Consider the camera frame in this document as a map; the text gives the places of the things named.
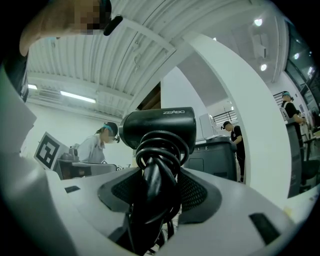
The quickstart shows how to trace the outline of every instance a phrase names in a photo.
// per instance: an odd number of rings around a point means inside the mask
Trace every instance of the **woman in cap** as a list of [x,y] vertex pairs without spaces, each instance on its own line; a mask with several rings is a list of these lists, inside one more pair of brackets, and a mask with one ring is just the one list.
[[101,164],[105,162],[104,148],[107,143],[119,142],[118,126],[114,122],[104,123],[95,135],[85,139],[78,147],[78,156],[81,162]]

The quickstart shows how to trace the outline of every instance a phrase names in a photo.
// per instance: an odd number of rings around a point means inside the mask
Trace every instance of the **window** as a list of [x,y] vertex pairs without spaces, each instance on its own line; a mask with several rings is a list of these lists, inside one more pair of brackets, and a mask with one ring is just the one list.
[[287,23],[289,28],[289,51],[285,71],[302,95],[309,110],[319,111],[320,90],[317,80],[318,67],[316,66],[313,53],[303,40],[296,28]]
[[228,111],[228,112],[225,112],[222,114],[215,115],[213,117],[213,121],[215,122],[215,124],[217,126],[223,125],[225,121],[231,122],[231,121],[234,121],[237,119],[238,119],[238,117],[236,115],[236,112],[234,112],[234,111]]

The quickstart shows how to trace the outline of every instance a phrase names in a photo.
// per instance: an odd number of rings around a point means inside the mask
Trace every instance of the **white shirt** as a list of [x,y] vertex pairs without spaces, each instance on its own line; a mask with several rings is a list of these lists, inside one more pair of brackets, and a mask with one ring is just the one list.
[[90,136],[77,149],[79,160],[81,162],[101,164],[105,160],[104,148],[105,144],[101,143],[99,134]]

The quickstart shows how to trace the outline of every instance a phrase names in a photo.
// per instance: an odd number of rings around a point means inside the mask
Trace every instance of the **glass wall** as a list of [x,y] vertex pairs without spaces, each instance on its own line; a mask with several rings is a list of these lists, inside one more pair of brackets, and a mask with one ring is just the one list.
[[319,112],[320,99],[317,100],[318,86],[314,86],[314,77],[319,69],[313,58],[313,53],[296,28],[288,23],[289,51],[285,71],[295,83],[305,100],[309,110]]

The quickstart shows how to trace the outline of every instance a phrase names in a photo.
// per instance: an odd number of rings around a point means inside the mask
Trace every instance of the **black clip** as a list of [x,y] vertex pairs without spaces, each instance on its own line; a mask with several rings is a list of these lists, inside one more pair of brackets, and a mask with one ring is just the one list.
[[114,19],[110,19],[108,25],[105,26],[103,34],[108,37],[116,29],[116,27],[124,20],[121,15],[117,15]]

